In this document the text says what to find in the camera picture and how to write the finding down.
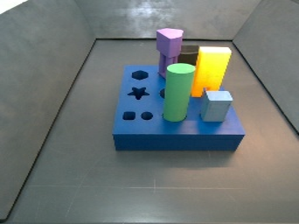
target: purple pentagonal prism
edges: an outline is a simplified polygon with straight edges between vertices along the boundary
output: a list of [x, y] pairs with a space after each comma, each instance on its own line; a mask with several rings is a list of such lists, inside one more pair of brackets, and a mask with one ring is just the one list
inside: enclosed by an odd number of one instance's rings
[[159, 74], [166, 78], [166, 68], [178, 63], [182, 52], [183, 30], [165, 28], [157, 31], [157, 50], [161, 52]]

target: hexagon hole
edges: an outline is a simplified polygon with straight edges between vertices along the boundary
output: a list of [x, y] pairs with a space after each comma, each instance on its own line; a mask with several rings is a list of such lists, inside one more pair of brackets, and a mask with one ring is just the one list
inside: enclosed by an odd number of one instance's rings
[[133, 78], [139, 81], [146, 79], [147, 77], [149, 77], [149, 72], [146, 72], [146, 71], [139, 70], [139, 71], [133, 72]]

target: gray box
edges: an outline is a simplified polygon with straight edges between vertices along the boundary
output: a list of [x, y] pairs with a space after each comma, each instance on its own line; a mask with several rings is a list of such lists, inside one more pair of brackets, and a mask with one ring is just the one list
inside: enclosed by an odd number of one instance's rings
[[206, 91], [201, 108], [205, 122], [225, 122], [233, 97], [229, 91]]

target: shape sorter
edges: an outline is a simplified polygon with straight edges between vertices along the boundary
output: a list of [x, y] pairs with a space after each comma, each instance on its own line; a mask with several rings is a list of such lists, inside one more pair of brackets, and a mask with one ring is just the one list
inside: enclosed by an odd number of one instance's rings
[[187, 117], [169, 122], [166, 80], [158, 66], [126, 66], [117, 106], [114, 139], [118, 151], [234, 151], [246, 135], [235, 109], [225, 122], [202, 120], [202, 98], [191, 97]]

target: green cylinder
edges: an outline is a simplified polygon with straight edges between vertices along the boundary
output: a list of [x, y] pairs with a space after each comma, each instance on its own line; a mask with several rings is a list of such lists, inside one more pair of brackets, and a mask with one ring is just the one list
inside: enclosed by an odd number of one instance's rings
[[179, 122], [187, 116], [195, 66], [185, 63], [167, 67], [163, 119]]

